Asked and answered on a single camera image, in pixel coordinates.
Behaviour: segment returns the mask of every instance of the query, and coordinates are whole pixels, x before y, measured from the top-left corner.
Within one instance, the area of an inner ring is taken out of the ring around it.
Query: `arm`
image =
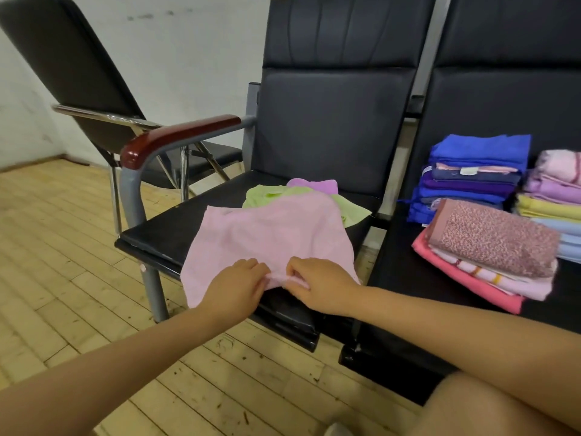
[[[269,272],[240,260],[214,278],[197,308],[3,390],[0,434],[89,434],[179,358],[254,312]]]
[[[359,286],[337,264],[297,259],[311,290],[287,282],[309,308],[385,329],[581,431],[581,335],[516,315]]]

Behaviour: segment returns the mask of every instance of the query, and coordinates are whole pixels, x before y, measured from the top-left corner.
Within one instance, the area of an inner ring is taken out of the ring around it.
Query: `black leather seat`
[[[288,179],[336,179],[376,212],[434,0],[271,0],[251,169],[121,234],[120,249],[178,277],[208,205],[242,206],[246,191]],[[348,228],[355,252],[371,219]],[[255,317],[313,350],[321,316],[285,291]]]
[[[60,104],[145,119],[107,51],[72,0],[4,0],[0,3],[0,25]],[[119,154],[135,137],[133,130],[123,125],[80,117],[75,120],[111,166],[117,166],[113,154]],[[206,147],[222,167],[242,161],[240,149],[213,143]],[[179,150],[167,153],[163,160],[178,179]],[[206,159],[189,157],[189,183],[213,172]],[[148,165],[144,180],[157,187],[173,188],[157,160]]]
[[[431,147],[448,134],[531,134],[531,166],[545,149],[581,150],[580,34],[581,0],[452,0],[401,197],[411,197]],[[407,211],[407,205],[398,203],[369,285],[499,310],[412,250],[423,228],[405,221]],[[553,292],[544,302],[525,301],[521,315],[581,333],[580,287],[581,265],[560,260]],[[357,342],[359,355],[344,350],[345,365],[361,367],[358,358],[368,366],[369,358],[406,361],[413,382],[394,387],[380,363],[365,375],[418,402],[455,370],[367,324]]]

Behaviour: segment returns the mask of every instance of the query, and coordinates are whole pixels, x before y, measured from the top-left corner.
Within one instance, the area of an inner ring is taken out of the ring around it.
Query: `chrome armrest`
[[[53,105],[52,109],[57,113],[66,114],[68,116],[94,119],[97,121],[103,121],[112,124],[125,125],[127,127],[137,127],[144,131],[149,131],[153,130],[154,128],[163,127],[163,125],[156,124],[155,122],[151,121],[146,121],[145,119],[122,116],[120,114],[109,113],[107,111],[80,109],[78,107],[63,106],[61,104]]]

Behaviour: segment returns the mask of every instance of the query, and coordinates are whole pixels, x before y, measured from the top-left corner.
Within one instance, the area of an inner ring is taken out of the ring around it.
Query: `wooden floor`
[[[148,217],[178,191],[143,185]],[[0,388],[154,325],[137,262],[113,247],[105,170],[65,160],[0,174]],[[359,257],[365,273],[371,260]],[[186,306],[162,278],[170,309]],[[195,349],[97,428],[108,436],[405,433],[419,407],[250,320]]]

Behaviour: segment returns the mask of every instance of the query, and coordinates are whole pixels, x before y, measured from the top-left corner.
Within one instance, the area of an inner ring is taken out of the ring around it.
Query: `folding chair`
[[[258,106],[249,101],[242,118],[153,130],[123,150],[121,199],[131,228],[116,246],[145,264],[143,281],[157,321],[168,315],[158,270],[179,278],[208,205],[241,207],[256,185],[302,177],[336,179],[341,195],[379,209],[433,3],[271,0]],[[147,162],[241,128],[251,171],[145,219],[140,181]],[[356,253],[371,223],[367,218],[347,229]],[[264,294],[253,318],[310,350],[323,321],[282,288]]]
[[[530,166],[542,150],[581,150],[580,34],[581,0],[452,0],[401,198],[411,197],[431,147],[449,134],[531,134]],[[423,227],[405,221],[408,209],[397,204],[369,285],[499,310],[412,250]],[[521,315],[581,333],[580,286],[581,265],[559,260],[553,292],[526,300]],[[418,403],[455,370],[368,324],[341,362]]]
[[[161,127],[145,120],[105,48],[77,5],[71,0],[5,0],[0,26],[59,104],[53,109],[73,116],[109,164],[113,220],[121,231],[115,154],[135,135]],[[242,161],[242,151],[197,141],[148,162],[143,181],[181,190]]]

